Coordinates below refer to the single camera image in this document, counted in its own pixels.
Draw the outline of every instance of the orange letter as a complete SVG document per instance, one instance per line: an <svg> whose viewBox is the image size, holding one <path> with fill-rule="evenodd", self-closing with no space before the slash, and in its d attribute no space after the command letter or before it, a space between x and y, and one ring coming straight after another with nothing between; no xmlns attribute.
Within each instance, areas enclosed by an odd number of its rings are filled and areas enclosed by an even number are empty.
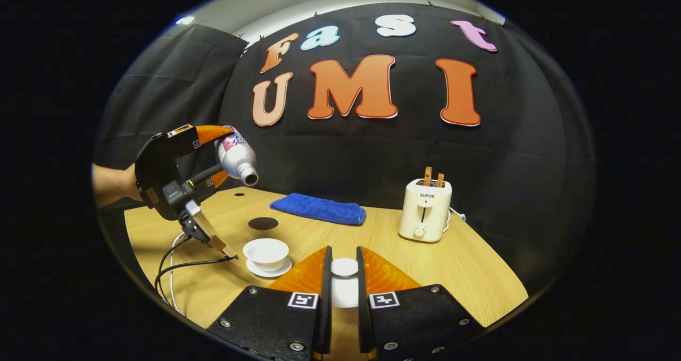
<svg viewBox="0 0 681 361"><path fill-rule="evenodd" d="M270 81L260 82L253 87L253 121L258 126L271 126L277 123L284 113L286 106L286 87L293 73L283 73L275 78L277 85L277 97L275 98L275 108L270 112L265 111L265 94L270 87Z"/></svg>
<svg viewBox="0 0 681 361"><path fill-rule="evenodd" d="M281 41L273 44L272 46L267 48L267 59L265 60L265 66L263 66L260 69L260 73L265 73L267 70L270 70L270 68L274 68L276 65L279 65L279 62L281 62L281 58L279 58L279 54L286 54L286 52L289 50L289 46L291 44L289 41L295 41L297 38L297 32L294 32L288 37L285 37Z"/></svg>
<svg viewBox="0 0 681 361"><path fill-rule="evenodd" d="M440 112L443 121L462 126L477 126L480 115L472 102L472 75L475 68L466 62L438 59L438 68L445 72L447 83L447 107Z"/></svg>
<svg viewBox="0 0 681 361"><path fill-rule="evenodd" d="M357 95L362 92L362 102L355 112L362 118L392 118L397 116L397 107L390 102L390 66L395 58L389 55L366 56L357 66L352 77L330 59L314 63L314 101L307 112L310 119L330 118L334 109L329 106L329 93L342 116L350 113Z"/></svg>

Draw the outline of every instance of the pink letter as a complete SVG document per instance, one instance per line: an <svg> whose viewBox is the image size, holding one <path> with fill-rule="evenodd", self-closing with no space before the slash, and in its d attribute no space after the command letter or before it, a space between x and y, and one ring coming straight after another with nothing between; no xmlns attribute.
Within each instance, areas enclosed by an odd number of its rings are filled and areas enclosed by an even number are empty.
<svg viewBox="0 0 681 361"><path fill-rule="evenodd" d="M482 36L487 36L487 33L483 29L478 29L472 23L470 23L467 20L453 20L452 24L455 24L456 26L460 27L461 30L464 32L466 35L466 38L469 39L472 43L475 44L475 46L487 50L487 51L496 51L496 46L493 44L485 41L482 39Z"/></svg>

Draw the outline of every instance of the screw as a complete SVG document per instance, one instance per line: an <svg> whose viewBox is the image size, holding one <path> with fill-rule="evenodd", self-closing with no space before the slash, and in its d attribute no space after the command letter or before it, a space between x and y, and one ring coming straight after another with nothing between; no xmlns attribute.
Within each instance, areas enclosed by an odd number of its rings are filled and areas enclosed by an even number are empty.
<svg viewBox="0 0 681 361"><path fill-rule="evenodd" d="M291 348L293 351L301 351L305 349L303 344L301 344L300 342L291 342L289 344L289 348Z"/></svg>

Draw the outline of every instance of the white cable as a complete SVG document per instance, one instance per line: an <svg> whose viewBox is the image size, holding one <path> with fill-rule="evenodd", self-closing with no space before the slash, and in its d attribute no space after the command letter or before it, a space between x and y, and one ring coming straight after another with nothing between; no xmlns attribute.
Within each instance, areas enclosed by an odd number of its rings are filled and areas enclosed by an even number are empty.
<svg viewBox="0 0 681 361"><path fill-rule="evenodd" d="M184 232L180 232L180 235L177 235L175 240L173 240L172 247L175 247L177 240L180 240L180 238L184 235L185 235ZM175 251L171 250L171 252L170 252L170 266L172 266L172 253L173 252L175 252ZM172 300L173 308L175 308L175 310L177 310L178 313L182 314L182 312L180 312L180 308L178 308L177 303L175 302L175 293L173 293L173 290L172 290L172 271L173 270L170 270L170 300Z"/></svg>
<svg viewBox="0 0 681 361"><path fill-rule="evenodd" d="M449 228L450 228L450 218L452 217L452 213L457 214L461 218L461 220L466 221L466 215L464 215L462 213L458 213L457 211L454 210L454 208L450 207L450 213L447 214L447 226L445 227L445 230L443 231L443 233L447 232L447 230L449 230Z"/></svg>

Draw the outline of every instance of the light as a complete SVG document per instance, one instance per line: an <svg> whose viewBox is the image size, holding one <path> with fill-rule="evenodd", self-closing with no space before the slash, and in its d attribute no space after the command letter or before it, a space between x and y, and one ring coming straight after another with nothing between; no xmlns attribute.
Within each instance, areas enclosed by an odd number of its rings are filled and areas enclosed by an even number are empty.
<svg viewBox="0 0 681 361"><path fill-rule="evenodd" d="M194 20L194 17L189 16L189 17L182 17L181 19L178 19L175 21L175 24L190 24Z"/></svg>

